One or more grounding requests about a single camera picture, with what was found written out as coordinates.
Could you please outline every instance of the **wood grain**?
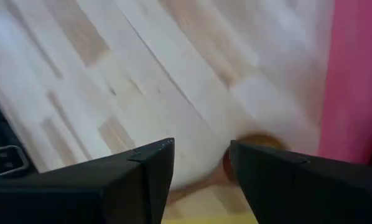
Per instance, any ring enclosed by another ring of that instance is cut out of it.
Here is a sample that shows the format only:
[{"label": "wood grain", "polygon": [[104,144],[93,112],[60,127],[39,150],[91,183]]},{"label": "wood grain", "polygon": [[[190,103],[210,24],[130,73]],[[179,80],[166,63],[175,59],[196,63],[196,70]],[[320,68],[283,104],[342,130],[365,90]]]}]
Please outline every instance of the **wood grain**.
[{"label": "wood grain", "polygon": [[45,3],[85,65],[94,63],[109,50],[77,0],[46,0]]},{"label": "wood grain", "polygon": [[[0,1],[0,107],[41,172],[174,137],[176,189],[256,131],[315,154],[332,7]],[[239,189],[210,187],[165,215],[244,212]]]}]

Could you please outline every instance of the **black corner edge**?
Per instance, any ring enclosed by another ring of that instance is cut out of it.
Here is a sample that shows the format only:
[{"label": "black corner edge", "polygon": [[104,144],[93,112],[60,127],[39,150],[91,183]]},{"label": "black corner edge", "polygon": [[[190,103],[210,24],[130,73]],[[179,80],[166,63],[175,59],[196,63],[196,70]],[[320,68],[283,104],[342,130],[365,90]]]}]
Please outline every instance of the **black corner edge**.
[{"label": "black corner edge", "polygon": [[169,193],[169,187],[174,173],[174,138],[167,138],[146,146],[134,149],[137,154],[128,158],[129,161],[140,162],[144,168],[146,180],[145,203],[149,218],[148,223],[161,223]]},{"label": "black corner edge", "polygon": [[259,223],[372,223],[372,167],[237,141],[230,160]]}]

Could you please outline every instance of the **power socket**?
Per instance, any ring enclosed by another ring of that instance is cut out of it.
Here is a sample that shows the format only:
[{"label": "power socket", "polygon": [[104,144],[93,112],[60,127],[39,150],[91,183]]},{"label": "power socket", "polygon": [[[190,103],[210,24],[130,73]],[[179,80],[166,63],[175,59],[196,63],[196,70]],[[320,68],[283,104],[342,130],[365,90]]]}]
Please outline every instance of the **power socket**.
[{"label": "power socket", "polygon": [[0,177],[12,177],[28,168],[29,162],[20,147],[0,147]]}]

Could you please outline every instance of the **black device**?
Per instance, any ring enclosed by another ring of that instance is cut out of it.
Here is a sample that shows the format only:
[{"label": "black device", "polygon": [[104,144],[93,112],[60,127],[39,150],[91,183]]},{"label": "black device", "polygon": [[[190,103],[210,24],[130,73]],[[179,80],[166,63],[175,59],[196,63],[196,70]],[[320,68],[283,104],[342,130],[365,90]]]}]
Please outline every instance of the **black device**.
[{"label": "black device", "polygon": [[[232,141],[260,224],[372,223],[372,167]],[[0,113],[0,223],[160,223],[174,139],[38,174]]]},{"label": "black device", "polygon": [[0,112],[0,224],[161,223],[174,139],[39,174]]},{"label": "black device", "polygon": [[230,160],[259,224],[372,223],[372,167],[232,141]]}]

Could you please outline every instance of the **pink fabric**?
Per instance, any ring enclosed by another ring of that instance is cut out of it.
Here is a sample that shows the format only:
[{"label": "pink fabric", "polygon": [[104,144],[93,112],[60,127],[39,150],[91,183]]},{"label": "pink fabric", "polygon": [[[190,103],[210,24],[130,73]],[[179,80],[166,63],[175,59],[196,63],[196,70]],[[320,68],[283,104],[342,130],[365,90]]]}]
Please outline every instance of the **pink fabric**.
[{"label": "pink fabric", "polygon": [[319,156],[372,155],[372,0],[335,0]]}]

